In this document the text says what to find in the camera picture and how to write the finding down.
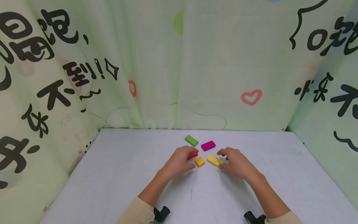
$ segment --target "wooden block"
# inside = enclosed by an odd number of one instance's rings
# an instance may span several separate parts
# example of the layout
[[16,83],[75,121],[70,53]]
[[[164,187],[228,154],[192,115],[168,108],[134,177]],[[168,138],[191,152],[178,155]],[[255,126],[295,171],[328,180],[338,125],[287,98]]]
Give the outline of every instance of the wooden block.
[[199,157],[195,160],[195,164],[198,166],[198,167],[201,167],[202,165],[204,165],[205,161],[203,160],[203,158]]
[[223,161],[221,159],[216,158],[215,156],[212,156],[212,155],[209,155],[207,161],[218,168],[219,168],[219,164],[223,163]]
[[209,141],[209,142],[207,142],[207,143],[202,144],[202,149],[203,149],[204,151],[208,151],[209,149],[212,149],[212,148],[214,148],[215,146],[216,146],[216,145],[215,145],[214,141]]
[[187,160],[189,160],[191,158],[194,158],[195,156],[198,156],[198,153],[197,152],[191,152],[191,153],[189,153]]
[[191,137],[190,135],[185,137],[185,141],[187,141],[192,146],[196,146],[198,144],[198,141],[195,138]]

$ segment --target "pink heart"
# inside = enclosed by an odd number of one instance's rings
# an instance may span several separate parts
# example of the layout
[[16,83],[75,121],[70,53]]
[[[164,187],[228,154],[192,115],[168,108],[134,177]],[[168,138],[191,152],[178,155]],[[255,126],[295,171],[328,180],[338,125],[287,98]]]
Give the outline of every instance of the pink heart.
[[[253,101],[247,100],[245,97],[253,97],[255,94],[257,94],[256,98]],[[255,106],[255,104],[261,99],[262,97],[262,91],[261,90],[253,90],[252,92],[245,92],[241,95],[241,101],[244,102],[247,105]]]

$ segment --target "beige sleeve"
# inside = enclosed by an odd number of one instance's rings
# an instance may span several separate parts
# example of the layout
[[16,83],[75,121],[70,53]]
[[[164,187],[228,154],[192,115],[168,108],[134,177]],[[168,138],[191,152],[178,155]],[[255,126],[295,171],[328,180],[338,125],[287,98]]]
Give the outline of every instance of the beige sleeve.
[[154,220],[154,208],[139,197],[135,197],[132,203],[123,212],[116,224],[150,224]]
[[293,211],[289,211],[278,218],[265,219],[265,224],[303,224],[303,222]]

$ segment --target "black clip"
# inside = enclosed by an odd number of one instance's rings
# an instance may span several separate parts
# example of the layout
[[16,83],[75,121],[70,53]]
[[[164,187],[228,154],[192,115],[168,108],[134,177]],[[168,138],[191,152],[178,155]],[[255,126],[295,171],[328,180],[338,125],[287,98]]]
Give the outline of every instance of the black clip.
[[161,211],[159,211],[157,208],[154,208],[154,215],[155,215],[155,220],[159,223],[164,222],[164,219],[169,215],[170,210],[167,207],[163,207],[163,209]]
[[249,224],[265,224],[265,215],[260,215],[258,218],[256,218],[251,211],[248,211],[244,214],[244,218]]

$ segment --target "backdrop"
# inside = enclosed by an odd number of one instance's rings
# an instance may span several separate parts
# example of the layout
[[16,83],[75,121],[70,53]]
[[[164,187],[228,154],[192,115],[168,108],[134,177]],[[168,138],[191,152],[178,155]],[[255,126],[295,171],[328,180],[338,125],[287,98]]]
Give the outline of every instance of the backdrop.
[[284,131],[353,3],[2,0],[0,222],[37,223],[101,127]]
[[[346,21],[355,23],[348,41],[358,37],[358,2]],[[332,49],[302,100],[290,129],[305,143],[318,162],[358,208],[358,40],[351,47]]]

